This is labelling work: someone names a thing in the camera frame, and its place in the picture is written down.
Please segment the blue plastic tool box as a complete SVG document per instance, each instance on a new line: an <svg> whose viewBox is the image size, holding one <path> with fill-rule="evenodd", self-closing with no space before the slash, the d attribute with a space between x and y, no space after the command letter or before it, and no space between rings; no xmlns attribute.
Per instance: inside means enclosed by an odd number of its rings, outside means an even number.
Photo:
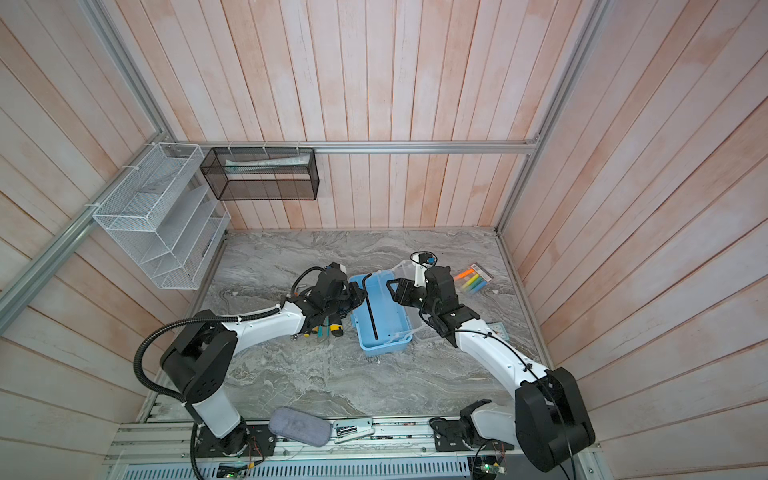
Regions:
<svg viewBox="0 0 768 480"><path fill-rule="evenodd" d="M365 275L353 276L362 287ZM367 281L379 339L375 340L365 302L351 314L351 322L357 330L359 345L367 357L376 357L403 351L411 342L412 325L405 307L395 303L387 290L386 282L396 279L392 270L373 273Z"/></svg>

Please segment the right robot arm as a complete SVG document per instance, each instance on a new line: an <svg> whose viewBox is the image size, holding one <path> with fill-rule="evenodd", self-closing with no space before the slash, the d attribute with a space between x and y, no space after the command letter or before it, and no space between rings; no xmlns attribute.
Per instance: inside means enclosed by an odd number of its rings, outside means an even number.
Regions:
<svg viewBox="0 0 768 480"><path fill-rule="evenodd" d="M469 412L473 433L519 446L542 472L595 443L574 376L563 367L546 368L497 336L460 302L449 267L419 265L415 279L397 278L386 286L395 303L415 309L423 323L479 362L510 394L512 407L486 402Z"/></svg>

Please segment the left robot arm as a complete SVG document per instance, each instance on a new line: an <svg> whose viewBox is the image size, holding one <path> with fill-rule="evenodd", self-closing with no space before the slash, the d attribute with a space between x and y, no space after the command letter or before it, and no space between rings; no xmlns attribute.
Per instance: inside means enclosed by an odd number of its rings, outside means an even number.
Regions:
<svg viewBox="0 0 768 480"><path fill-rule="evenodd" d="M280 338L309 335L328 326L343 334L342 320L366 303L367 292L348 278L343 266L313 266L316 283L303 290L293 284L275 307L222 316L210 310L169 323L140 343L133 359L134 375L144 387L182 404L194 420L193 447L209 443L225 456L244 453L254 445L243 416L223 390L233 357L248 348ZM144 355L161 336L180 333L161 356L160 366L173 388L151 380L144 372Z"/></svg>

